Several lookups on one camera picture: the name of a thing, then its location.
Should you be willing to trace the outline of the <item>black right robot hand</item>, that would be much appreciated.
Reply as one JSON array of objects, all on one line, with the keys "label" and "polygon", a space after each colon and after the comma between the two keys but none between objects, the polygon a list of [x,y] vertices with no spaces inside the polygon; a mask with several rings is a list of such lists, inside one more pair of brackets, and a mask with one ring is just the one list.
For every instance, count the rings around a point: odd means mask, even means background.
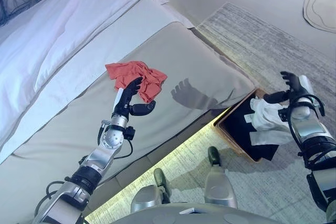
[{"label": "black right robot hand", "polygon": [[291,72],[281,71],[282,78],[285,80],[288,90],[279,91],[272,94],[264,94],[263,99],[270,104],[282,103],[287,100],[290,102],[302,95],[309,94],[308,89],[303,86],[297,75]]}]

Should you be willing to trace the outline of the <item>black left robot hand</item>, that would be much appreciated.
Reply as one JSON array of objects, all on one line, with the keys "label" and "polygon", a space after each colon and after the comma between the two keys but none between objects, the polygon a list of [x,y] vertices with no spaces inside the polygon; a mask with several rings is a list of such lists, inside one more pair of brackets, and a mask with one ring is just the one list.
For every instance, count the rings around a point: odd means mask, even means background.
[{"label": "black left robot hand", "polygon": [[129,115],[132,116],[145,116],[150,114],[156,105],[156,101],[150,103],[134,104],[130,105],[132,97],[136,95],[140,89],[142,77],[138,77],[131,81],[125,89],[121,92],[121,97],[116,103],[112,116],[121,115],[126,119],[129,119]]}]

